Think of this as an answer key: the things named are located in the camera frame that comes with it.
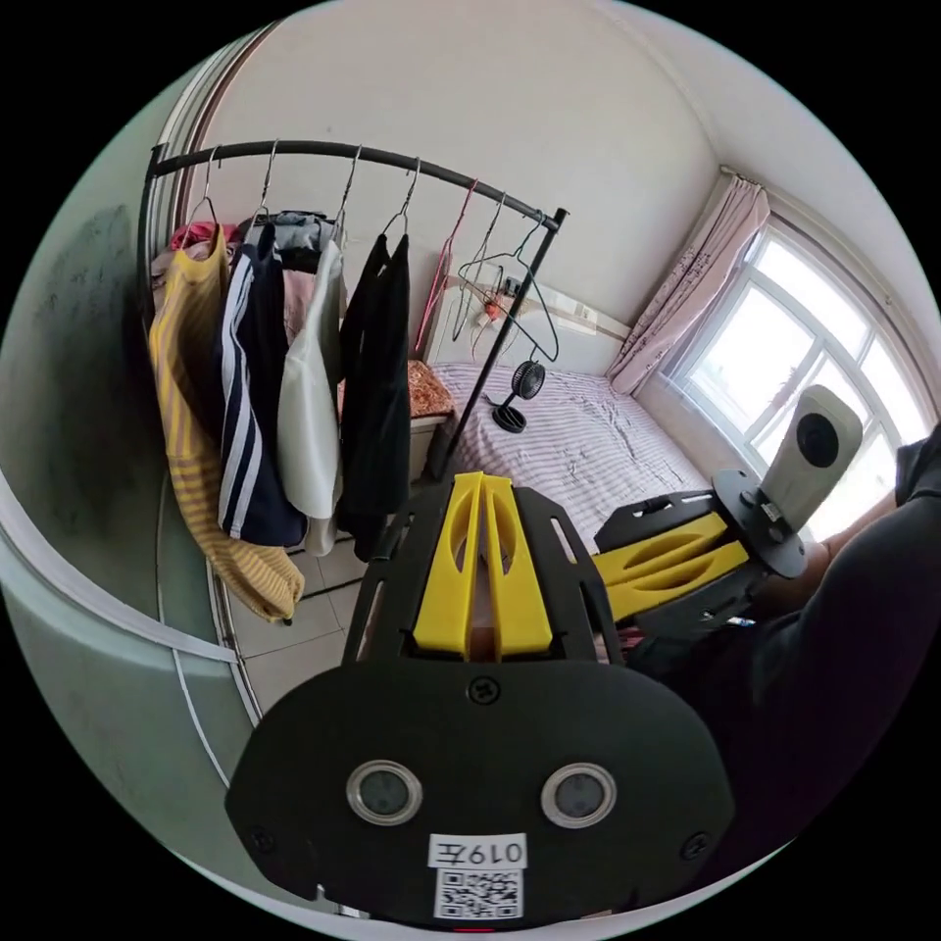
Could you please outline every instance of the pink curtain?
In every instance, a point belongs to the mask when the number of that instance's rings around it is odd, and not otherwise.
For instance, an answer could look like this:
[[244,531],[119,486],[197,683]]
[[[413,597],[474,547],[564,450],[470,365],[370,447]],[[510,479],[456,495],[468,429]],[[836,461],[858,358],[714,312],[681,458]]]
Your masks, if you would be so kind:
[[616,392],[635,392],[664,354],[703,316],[767,220],[765,191],[756,183],[733,177],[608,369]]

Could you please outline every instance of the window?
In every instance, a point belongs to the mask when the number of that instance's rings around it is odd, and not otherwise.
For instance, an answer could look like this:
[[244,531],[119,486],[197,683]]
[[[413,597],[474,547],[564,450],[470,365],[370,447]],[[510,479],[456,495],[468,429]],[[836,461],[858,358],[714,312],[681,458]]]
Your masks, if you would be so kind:
[[817,540],[888,493],[896,449],[930,427],[866,301],[810,243],[772,225],[672,379],[759,475],[808,386],[825,386],[856,412],[863,445],[808,524]]

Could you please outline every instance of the small fan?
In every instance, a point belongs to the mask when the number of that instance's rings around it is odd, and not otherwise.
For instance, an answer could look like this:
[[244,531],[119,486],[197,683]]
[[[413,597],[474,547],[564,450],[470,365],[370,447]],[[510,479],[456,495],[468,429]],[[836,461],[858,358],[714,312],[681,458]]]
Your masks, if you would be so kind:
[[541,363],[535,363],[532,360],[526,360],[520,363],[513,373],[513,379],[510,381],[510,387],[513,392],[503,405],[498,405],[493,410],[493,420],[503,428],[504,431],[510,431],[512,434],[520,434],[526,427],[526,416],[519,409],[515,409],[510,403],[517,397],[521,399],[532,399],[542,388],[542,383],[546,380],[546,368]]

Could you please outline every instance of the clothes rack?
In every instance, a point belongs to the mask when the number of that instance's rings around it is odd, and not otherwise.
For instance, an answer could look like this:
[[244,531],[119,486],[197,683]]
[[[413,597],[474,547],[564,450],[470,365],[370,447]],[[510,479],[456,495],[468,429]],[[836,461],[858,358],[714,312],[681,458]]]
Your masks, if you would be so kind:
[[155,182],[161,176],[178,173],[186,168],[205,164],[209,160],[222,162],[235,157],[271,157],[275,154],[278,156],[305,154],[313,157],[340,157],[347,160],[353,160],[358,157],[360,161],[366,161],[367,163],[383,164],[386,167],[396,167],[401,170],[412,171],[413,173],[423,173],[435,179],[440,179],[442,182],[460,186],[463,189],[471,189],[473,187],[475,195],[483,196],[486,199],[498,203],[502,200],[505,208],[520,213],[528,219],[539,222],[545,229],[542,242],[536,250],[532,261],[529,263],[528,271],[522,281],[521,288],[517,292],[517,296],[514,298],[510,310],[504,317],[500,331],[490,348],[486,361],[480,369],[480,375],[477,377],[477,382],[470,394],[470,398],[465,404],[464,411],[458,420],[457,428],[448,440],[443,452],[439,451],[441,456],[435,461],[434,475],[440,479],[450,466],[458,442],[471,417],[471,412],[483,392],[487,377],[496,365],[500,351],[520,312],[522,303],[532,286],[532,282],[539,271],[540,265],[542,265],[546,253],[549,251],[549,247],[552,245],[556,233],[562,227],[562,223],[569,214],[568,211],[565,209],[557,209],[552,216],[549,216],[541,210],[535,209],[522,202],[522,200],[507,195],[494,186],[475,181],[472,177],[465,176],[462,173],[456,173],[445,167],[427,163],[416,157],[396,154],[386,150],[376,150],[372,147],[360,147],[356,144],[340,144],[324,140],[257,140],[238,144],[222,144],[217,147],[193,151],[188,154],[179,154],[176,157],[167,157],[167,149],[168,145],[163,143],[158,144],[151,151],[150,164],[147,167],[144,189],[140,200],[140,216],[137,227],[137,287],[145,333],[150,329],[150,324],[156,316],[154,310],[154,296],[150,281],[150,265],[156,256],[153,244],[154,233],[151,227]]

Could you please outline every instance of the wire hanger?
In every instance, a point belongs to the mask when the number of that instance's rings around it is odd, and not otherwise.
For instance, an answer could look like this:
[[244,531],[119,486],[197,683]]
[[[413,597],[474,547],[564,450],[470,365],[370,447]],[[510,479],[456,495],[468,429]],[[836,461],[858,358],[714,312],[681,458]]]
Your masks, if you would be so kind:
[[277,144],[280,138],[277,138],[272,144],[272,155],[268,157],[268,170],[265,173],[265,182],[262,185],[262,198],[259,201],[258,209],[255,210],[255,215],[252,216],[252,220],[248,225],[248,230],[245,233],[246,239],[251,233],[252,229],[255,227],[255,220],[261,214],[262,210],[265,210],[265,218],[267,218],[271,213],[268,210],[268,206],[265,204],[265,200],[268,199],[268,187],[272,184],[272,166],[274,165],[274,154],[277,152]]
[[541,343],[540,343],[540,342],[520,323],[520,318],[519,318],[519,317],[515,317],[515,318],[514,318],[514,320],[513,320],[513,326],[514,326],[517,330],[519,330],[525,337],[527,337],[530,343],[532,343],[532,356],[534,356],[534,355],[536,354],[536,352],[539,352],[539,353],[541,353],[550,363],[555,363],[556,360],[559,359],[559,334],[558,334],[558,332],[556,331],[556,325],[553,323],[552,315],[549,313],[549,308],[546,307],[546,302],[545,302],[545,299],[544,299],[543,296],[542,296],[542,291],[539,290],[539,284],[536,282],[535,277],[533,277],[532,269],[531,269],[531,268],[529,267],[529,265],[520,257],[520,255],[522,254],[523,249],[526,247],[526,244],[527,244],[527,242],[529,241],[529,239],[532,238],[533,234],[534,234],[539,228],[542,227],[542,224],[545,223],[545,221],[546,221],[546,214],[540,212],[540,213],[539,213],[539,221],[538,221],[538,222],[536,223],[536,225],[526,234],[526,238],[523,239],[523,241],[520,243],[520,247],[519,247],[515,252],[499,252],[499,253],[497,253],[496,255],[488,255],[486,258],[481,258],[481,259],[479,259],[477,262],[473,262],[473,261],[467,262],[467,263],[461,265],[461,266],[458,268],[458,277],[459,277],[461,280],[463,280],[465,283],[471,284],[471,282],[470,282],[470,281],[468,280],[468,278],[467,278],[466,272],[467,272],[467,269],[468,269],[471,265],[473,265],[473,264],[477,264],[478,266],[481,266],[481,267],[482,267],[484,264],[486,264],[486,263],[488,263],[488,262],[496,261],[498,258],[510,258],[510,259],[513,259],[513,260],[516,261],[516,262],[519,262],[519,263],[523,266],[523,268],[525,269],[526,274],[529,276],[529,282],[530,282],[530,284],[532,285],[532,287],[535,288],[536,296],[539,298],[539,303],[542,305],[542,310],[543,310],[543,312],[544,312],[545,315],[546,315],[546,320],[549,322],[549,329],[552,331],[552,339],[553,339],[553,343],[554,343],[555,348],[556,348],[555,353],[550,356],[549,353],[548,353],[548,352],[545,350],[545,348],[542,346],[542,344],[541,344]]
[[480,182],[479,179],[476,179],[468,187],[468,195],[464,198],[464,205],[461,207],[461,214],[458,216],[458,220],[454,223],[454,228],[451,230],[451,234],[445,239],[444,244],[441,246],[441,251],[438,254],[438,264],[434,269],[434,279],[431,282],[431,290],[428,293],[427,303],[424,305],[424,313],[421,316],[421,323],[419,324],[419,335],[415,341],[416,352],[421,348],[421,341],[424,339],[424,330],[427,327],[428,320],[431,317],[431,312],[434,310],[434,305],[438,303],[438,298],[444,293],[444,287],[447,283],[447,277],[442,276],[444,274],[444,265],[445,260],[447,260],[449,266],[451,262],[451,250],[454,248],[454,238],[458,234],[458,229],[461,227],[461,223],[464,221],[464,215],[468,210],[468,203],[471,201],[473,192],[477,189],[477,184]]
[[199,209],[203,203],[206,203],[209,206],[209,211],[212,214],[213,222],[218,225],[219,220],[216,218],[216,207],[213,205],[213,201],[209,198],[209,173],[213,168],[213,161],[216,159],[216,151],[219,150],[219,145],[217,144],[213,148],[212,154],[209,155],[209,160],[206,161],[206,185],[203,187],[203,197],[200,201],[193,207],[192,213],[189,215],[189,222],[186,224],[186,232],[183,234],[182,247],[185,248],[186,244],[189,241],[189,230],[193,227],[193,223],[196,221],[196,211]]
[[360,154],[363,153],[363,145],[356,148],[356,154],[353,156],[353,166],[350,168],[350,175],[346,181],[346,188],[343,190],[343,199],[340,200],[340,208],[336,212],[336,218],[333,222],[333,229],[338,238],[342,238],[343,228],[346,225],[346,198],[350,195],[350,189],[353,186],[353,176],[356,173],[356,165],[360,162]]
[[[451,331],[451,341],[453,343],[458,342],[458,338],[461,336],[461,333],[464,330],[465,324],[468,322],[468,314],[471,311],[471,300],[473,299],[475,287],[480,282],[480,273],[483,270],[483,257],[487,254],[487,248],[490,245],[490,236],[493,234],[493,229],[497,224],[497,220],[500,218],[500,213],[503,211],[503,204],[507,201],[507,194],[504,193],[500,197],[500,202],[497,204],[497,211],[493,215],[493,219],[490,220],[490,225],[487,227],[487,231],[483,236],[483,241],[480,243],[480,246],[473,253],[473,258],[470,259],[469,265],[477,265],[477,273],[473,277],[473,282],[468,281],[467,278],[463,277],[460,274],[459,278],[461,279],[461,294],[458,297],[458,314],[455,319],[454,329]],[[503,281],[503,266],[500,266],[500,279],[497,282],[497,287]]]
[[412,202],[412,194],[415,192],[415,184],[419,181],[419,176],[421,176],[421,157],[415,157],[415,169],[413,171],[409,171],[409,173],[414,173],[415,179],[412,180],[412,185],[409,187],[409,192],[405,197],[405,202],[402,204],[402,208],[389,220],[388,225],[382,230],[383,235],[400,216],[402,217],[402,222],[405,225],[405,231],[402,234],[403,236],[409,234],[409,203]]

